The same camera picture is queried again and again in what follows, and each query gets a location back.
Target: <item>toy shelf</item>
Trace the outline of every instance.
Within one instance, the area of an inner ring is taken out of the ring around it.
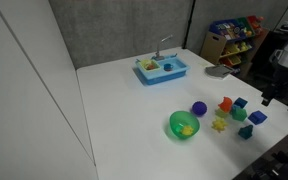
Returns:
[[[230,23],[233,28],[226,29],[223,32],[223,27],[220,27],[220,23]],[[234,37],[232,32],[234,32],[236,27],[241,28],[241,31],[236,33]],[[206,34],[200,56],[214,65],[223,63],[233,68],[239,68],[240,73],[237,77],[243,79],[251,68],[252,59],[266,38],[269,29],[261,27],[260,33],[257,33],[257,31],[254,31],[252,25],[249,24],[248,18],[245,17],[236,20],[215,21],[211,24],[210,30]],[[249,44],[251,47],[237,50],[234,45],[242,42]]]

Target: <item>faucet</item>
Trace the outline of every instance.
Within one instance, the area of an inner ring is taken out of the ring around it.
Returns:
[[[160,56],[160,44],[168,39],[171,39],[173,37],[173,34],[167,36],[166,38],[162,39],[160,42],[157,43],[157,51],[156,51],[156,56],[155,59],[156,60],[163,60],[164,56]]]

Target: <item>white table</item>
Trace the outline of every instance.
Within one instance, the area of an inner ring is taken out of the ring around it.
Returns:
[[[100,180],[232,179],[288,134],[287,107],[272,100],[261,105],[261,92],[239,79],[207,77],[211,64],[188,50],[173,48],[191,69],[182,78],[145,86],[135,75],[135,59],[122,59],[78,70],[95,162]],[[222,133],[211,128],[214,110],[223,97],[248,101],[248,114],[261,110],[268,119],[254,126],[253,137],[243,140],[240,127],[252,124],[226,119]],[[176,140],[169,116],[189,111],[195,101],[208,106],[199,118],[201,128],[191,139]]]

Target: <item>purple ball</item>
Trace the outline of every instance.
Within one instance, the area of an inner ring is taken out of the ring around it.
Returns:
[[[192,111],[197,116],[203,116],[207,111],[206,104],[201,101],[197,101],[193,104]]]

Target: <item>toy sink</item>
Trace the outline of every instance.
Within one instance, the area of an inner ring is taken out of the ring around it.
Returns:
[[[155,61],[151,60],[154,67],[150,70],[145,69],[143,62],[136,61],[136,66],[144,77],[148,85],[157,84],[160,82],[168,81],[171,79],[179,78],[185,75],[186,71],[190,68],[176,55],[164,56],[165,59]]]

